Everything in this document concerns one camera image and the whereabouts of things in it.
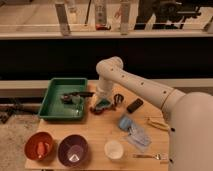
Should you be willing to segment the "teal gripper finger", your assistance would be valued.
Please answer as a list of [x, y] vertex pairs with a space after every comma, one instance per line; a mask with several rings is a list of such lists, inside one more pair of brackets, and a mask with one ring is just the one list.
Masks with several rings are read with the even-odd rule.
[[107, 100], [107, 99], [101, 99], [101, 100], [99, 100], [99, 101], [96, 103], [95, 107], [96, 107], [97, 109], [102, 109], [102, 108], [108, 107], [109, 105], [110, 105], [110, 101], [109, 101], [109, 100]]

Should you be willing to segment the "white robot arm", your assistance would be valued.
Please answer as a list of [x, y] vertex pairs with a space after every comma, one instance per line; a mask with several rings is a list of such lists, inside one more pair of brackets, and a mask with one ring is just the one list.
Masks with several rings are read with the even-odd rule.
[[213, 171], [213, 95], [184, 93], [128, 73], [120, 57], [99, 61], [96, 72], [99, 98], [109, 97], [117, 83], [162, 111], [170, 127], [168, 171]]

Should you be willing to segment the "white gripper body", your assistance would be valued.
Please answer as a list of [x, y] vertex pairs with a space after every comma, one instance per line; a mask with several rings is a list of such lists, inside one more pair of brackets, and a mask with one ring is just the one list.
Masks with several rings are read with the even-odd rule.
[[113, 86], [111, 84], [101, 85], [98, 84], [96, 86], [96, 102], [99, 103], [102, 100], [112, 101], [112, 89]]

